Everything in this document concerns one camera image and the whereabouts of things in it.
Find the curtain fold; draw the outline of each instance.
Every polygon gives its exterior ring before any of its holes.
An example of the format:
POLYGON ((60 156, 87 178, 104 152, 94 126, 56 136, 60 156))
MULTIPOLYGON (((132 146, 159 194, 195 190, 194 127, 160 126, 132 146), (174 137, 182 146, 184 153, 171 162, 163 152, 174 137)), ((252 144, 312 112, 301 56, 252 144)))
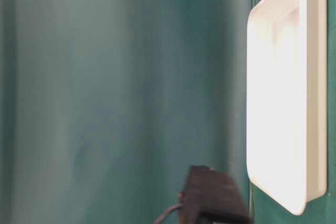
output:
POLYGON ((251 0, 0 4, 3 223, 151 223, 192 164, 248 202, 251 0))

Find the black plastic object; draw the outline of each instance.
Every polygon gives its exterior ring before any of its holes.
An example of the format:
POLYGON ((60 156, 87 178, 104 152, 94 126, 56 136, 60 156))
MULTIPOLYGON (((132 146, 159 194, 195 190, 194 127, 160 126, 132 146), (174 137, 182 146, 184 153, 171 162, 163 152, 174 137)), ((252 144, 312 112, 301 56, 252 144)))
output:
POLYGON ((251 223, 233 179, 205 166, 191 166, 180 202, 180 224, 251 223))

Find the teal fabric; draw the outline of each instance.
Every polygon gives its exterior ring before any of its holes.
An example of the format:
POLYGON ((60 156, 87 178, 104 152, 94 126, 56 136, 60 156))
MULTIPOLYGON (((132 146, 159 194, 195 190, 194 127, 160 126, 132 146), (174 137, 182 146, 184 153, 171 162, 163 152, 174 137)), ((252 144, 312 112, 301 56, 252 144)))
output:
POLYGON ((190 164, 247 202, 251 0, 0 5, 2 223, 151 223, 190 164))
POLYGON ((301 216, 294 216, 256 186, 253 190, 255 224, 336 223, 336 20, 335 0, 328 0, 328 191, 307 203, 301 216))

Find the black cable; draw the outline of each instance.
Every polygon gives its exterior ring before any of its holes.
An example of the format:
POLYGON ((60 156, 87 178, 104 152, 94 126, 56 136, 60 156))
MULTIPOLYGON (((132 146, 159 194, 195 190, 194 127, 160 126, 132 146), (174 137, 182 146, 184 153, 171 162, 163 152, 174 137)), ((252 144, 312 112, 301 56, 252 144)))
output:
POLYGON ((176 205, 172 205, 170 208, 167 208, 154 222, 153 224, 160 224, 164 221, 165 218, 167 218, 168 215, 170 215, 173 211, 181 208, 183 204, 179 203, 176 205))

